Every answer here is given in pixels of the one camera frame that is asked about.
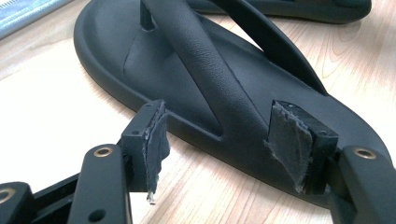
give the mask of screw hole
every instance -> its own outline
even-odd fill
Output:
[[[369,149],[365,149],[365,148],[356,148],[355,150],[353,150],[353,152],[364,158],[367,160],[374,160],[376,158],[376,155],[374,152],[370,151]]]
[[[5,203],[15,194],[15,189],[0,189],[0,203]]]
[[[90,216],[88,217],[88,220],[90,222],[98,222],[98,221],[102,220],[105,217],[105,215],[106,215],[105,210],[98,209],[90,214]]]
[[[112,152],[113,152],[113,149],[111,147],[102,147],[102,148],[95,150],[95,152],[93,152],[93,155],[95,157],[106,157],[106,156],[110,155]]]

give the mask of flip-flop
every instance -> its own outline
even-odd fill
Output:
[[[214,1],[263,50],[192,12],[183,0],[144,2],[92,0],[75,27],[81,63],[123,104],[137,110],[164,99],[171,133],[265,183],[325,207],[329,194],[298,192],[293,177],[304,172],[293,165],[288,169],[274,155],[270,117],[272,111],[282,112],[283,104],[273,106],[274,101],[297,105],[336,132],[338,148],[372,148],[390,161],[375,131],[325,91],[302,53],[251,5]],[[304,134],[303,126],[295,125],[297,133]],[[291,146],[293,136],[280,137]]]
[[[208,0],[187,0],[202,13],[223,13]],[[247,0],[265,15],[294,17],[311,21],[347,23],[367,16],[371,0]]]

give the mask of wooden table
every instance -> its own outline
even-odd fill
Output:
[[[276,18],[327,91],[362,116],[396,158],[396,2],[373,0],[346,25]],[[0,183],[37,192],[76,174],[86,151],[116,143],[134,112],[86,74],[73,46],[73,3],[0,41]],[[229,18],[212,20],[247,37]],[[331,223],[303,202],[169,134],[157,204],[133,193],[135,223]]]

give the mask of flip-flop strap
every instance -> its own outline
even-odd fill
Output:
[[[257,8],[243,0],[210,0],[223,9],[260,46],[271,62],[299,78],[315,91],[327,95],[304,55]]]
[[[144,3],[208,102],[222,127],[223,137],[234,137],[235,131],[266,136],[267,124],[187,3],[183,0]]]

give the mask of footwear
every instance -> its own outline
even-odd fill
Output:
[[[371,0],[246,0],[260,12],[269,16],[282,16],[348,23],[367,16]],[[208,0],[187,0],[192,8],[202,13],[224,13]]]
[[[263,51],[182,0],[144,2],[92,0],[75,27],[81,63],[123,104],[137,110],[164,99],[171,133],[325,207],[328,193],[297,192],[292,172],[274,156],[268,137],[274,101],[297,105],[336,132],[338,148],[373,148],[390,160],[375,131],[325,91],[301,52],[251,5],[216,1]]]

